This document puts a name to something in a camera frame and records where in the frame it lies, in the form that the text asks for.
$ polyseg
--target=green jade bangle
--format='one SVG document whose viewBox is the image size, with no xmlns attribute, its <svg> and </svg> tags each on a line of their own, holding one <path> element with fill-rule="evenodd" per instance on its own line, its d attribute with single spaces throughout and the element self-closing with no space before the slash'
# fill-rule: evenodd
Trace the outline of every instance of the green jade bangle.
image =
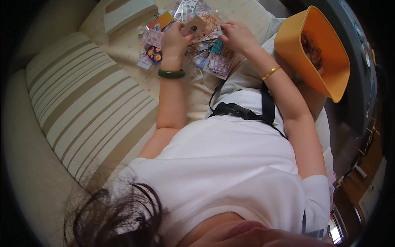
<svg viewBox="0 0 395 247">
<path fill-rule="evenodd" d="M 179 79 L 185 76 L 185 72 L 183 70 L 180 71 L 165 71 L 165 70 L 158 70 L 158 76 L 167 79 Z"/>
</svg>

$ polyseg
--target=hand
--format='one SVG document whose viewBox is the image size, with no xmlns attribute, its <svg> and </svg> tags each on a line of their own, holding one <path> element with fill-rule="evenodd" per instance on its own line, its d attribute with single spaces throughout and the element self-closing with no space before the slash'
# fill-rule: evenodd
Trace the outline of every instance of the hand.
<svg viewBox="0 0 395 247">
<path fill-rule="evenodd" d="M 183 37 L 180 29 L 185 26 L 185 23 L 175 22 L 165 32 L 162 38 L 162 54 L 163 60 L 161 63 L 162 70 L 176 71 L 180 70 L 181 62 L 184 58 L 184 53 L 195 37 L 194 34 L 189 34 Z"/>
<path fill-rule="evenodd" d="M 255 36 L 248 29 L 248 27 L 242 23 L 228 21 L 227 23 L 221 24 L 221 28 L 226 32 L 226 34 L 218 35 L 218 38 L 220 38 L 230 49 L 234 50 L 235 52 L 246 56 L 245 53 L 247 48 L 250 49 L 252 47 L 258 46 Z"/>
</svg>

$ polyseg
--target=beige bedsheet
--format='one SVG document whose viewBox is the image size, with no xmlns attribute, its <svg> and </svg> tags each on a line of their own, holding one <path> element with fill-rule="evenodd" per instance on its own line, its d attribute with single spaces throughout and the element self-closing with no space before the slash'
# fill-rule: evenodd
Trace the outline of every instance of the beige bedsheet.
<svg viewBox="0 0 395 247">
<path fill-rule="evenodd" d="M 105 6 L 110 1 L 102 0 L 97 4 L 82 24 L 80 32 L 87 34 L 95 44 L 122 66 L 138 84 L 156 100 L 159 100 L 159 77 L 156 71 L 160 64 L 151 65 L 149 70 L 137 66 L 141 36 L 137 34 L 136 28 L 150 24 L 155 11 L 131 21 L 108 36 L 104 32 L 103 14 Z M 274 16 L 256 0 L 205 0 L 205 2 L 211 8 L 218 9 L 224 21 L 234 20 L 244 23 L 253 32 L 260 44 L 269 39 L 279 28 L 279 23 L 276 22 Z M 157 0 L 155 3 L 158 9 L 170 10 L 175 6 L 174 0 Z M 236 63 L 243 57 L 239 55 L 237 58 Z M 213 89 L 221 80 L 206 72 L 201 74 L 201 70 L 197 70 L 192 63 L 184 69 L 187 74 L 184 78 L 184 85 L 188 106 L 188 122 L 190 123 L 204 118 L 209 109 L 208 102 Z"/>
</svg>

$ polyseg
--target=striped cushion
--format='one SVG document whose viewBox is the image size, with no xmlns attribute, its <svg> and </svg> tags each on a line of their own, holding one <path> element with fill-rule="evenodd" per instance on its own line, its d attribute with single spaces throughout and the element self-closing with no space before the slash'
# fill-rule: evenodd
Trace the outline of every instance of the striped cushion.
<svg viewBox="0 0 395 247">
<path fill-rule="evenodd" d="M 158 102 L 82 33 L 41 52 L 26 77 L 45 137 L 88 191 L 135 159 L 155 130 Z"/>
</svg>

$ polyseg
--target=orange plastic bowl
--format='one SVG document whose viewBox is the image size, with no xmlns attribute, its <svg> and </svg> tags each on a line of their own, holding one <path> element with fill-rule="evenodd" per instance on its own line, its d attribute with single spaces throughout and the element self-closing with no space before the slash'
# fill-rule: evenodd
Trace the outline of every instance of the orange plastic bowl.
<svg viewBox="0 0 395 247">
<path fill-rule="evenodd" d="M 312 34 L 322 53 L 322 75 L 306 56 L 301 34 Z M 338 103 L 346 90 L 350 77 L 350 61 L 342 42 L 324 14 L 309 6 L 284 20 L 274 40 L 276 52 L 316 91 Z"/>
</svg>

